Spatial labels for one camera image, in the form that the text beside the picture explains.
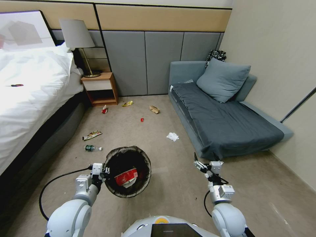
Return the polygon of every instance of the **floor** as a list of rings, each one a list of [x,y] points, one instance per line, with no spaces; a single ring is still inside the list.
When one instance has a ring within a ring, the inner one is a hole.
[[[132,106],[120,106],[129,99],[134,101]],[[151,112],[150,105],[161,113]],[[93,162],[104,162],[114,148],[132,145],[151,160],[148,187],[134,198],[122,199],[103,185],[84,236],[120,236],[134,221],[150,215],[180,217],[218,235],[203,206],[207,180],[193,165],[194,148],[168,96],[123,97],[118,106],[108,108],[107,114],[101,113],[101,107],[90,108],[73,138],[11,200],[3,213],[0,236],[44,236],[46,221],[38,208],[38,196],[45,183]],[[96,129],[103,134],[82,141],[82,136]],[[179,140],[167,139],[169,132],[178,134]],[[104,150],[88,153],[85,144]],[[222,176],[236,190],[233,205],[243,212],[256,236],[315,235],[316,194],[270,152],[224,161]],[[47,187],[43,208],[48,216],[71,199],[77,176],[60,178]]]

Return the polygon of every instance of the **screwdriver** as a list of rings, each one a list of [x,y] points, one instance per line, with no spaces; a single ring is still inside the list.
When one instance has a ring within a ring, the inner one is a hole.
[[[19,87],[19,86],[24,86],[23,84],[15,84],[15,85],[10,85],[12,87]]]

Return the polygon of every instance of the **gray lamp shade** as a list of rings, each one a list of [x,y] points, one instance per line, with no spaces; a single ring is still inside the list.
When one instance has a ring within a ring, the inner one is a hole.
[[[84,21],[60,19],[59,23],[62,28],[67,47],[90,48],[95,46]]]

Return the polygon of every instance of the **white bedding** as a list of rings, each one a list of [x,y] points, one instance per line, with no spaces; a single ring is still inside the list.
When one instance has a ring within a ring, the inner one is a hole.
[[[0,50],[0,174],[46,120],[83,90],[82,71],[66,51],[62,46]]]

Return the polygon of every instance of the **nightstand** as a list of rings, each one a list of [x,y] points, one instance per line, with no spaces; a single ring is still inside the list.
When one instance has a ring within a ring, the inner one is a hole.
[[[98,77],[83,77],[81,81],[92,106],[118,104],[118,91],[112,72],[103,72]]]

